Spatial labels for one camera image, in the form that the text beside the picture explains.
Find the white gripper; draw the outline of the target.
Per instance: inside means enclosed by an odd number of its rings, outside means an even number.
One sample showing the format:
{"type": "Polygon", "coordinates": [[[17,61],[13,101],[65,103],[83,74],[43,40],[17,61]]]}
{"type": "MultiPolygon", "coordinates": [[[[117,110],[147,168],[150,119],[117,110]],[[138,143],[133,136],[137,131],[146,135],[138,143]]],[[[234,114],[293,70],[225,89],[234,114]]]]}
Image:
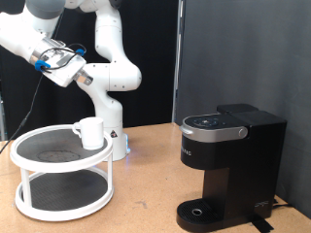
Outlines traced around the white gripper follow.
{"type": "Polygon", "coordinates": [[[86,61],[69,51],[49,51],[44,55],[45,62],[50,65],[43,74],[59,86],[66,87],[70,82],[90,85],[93,78],[88,76],[84,69],[86,61]]]}

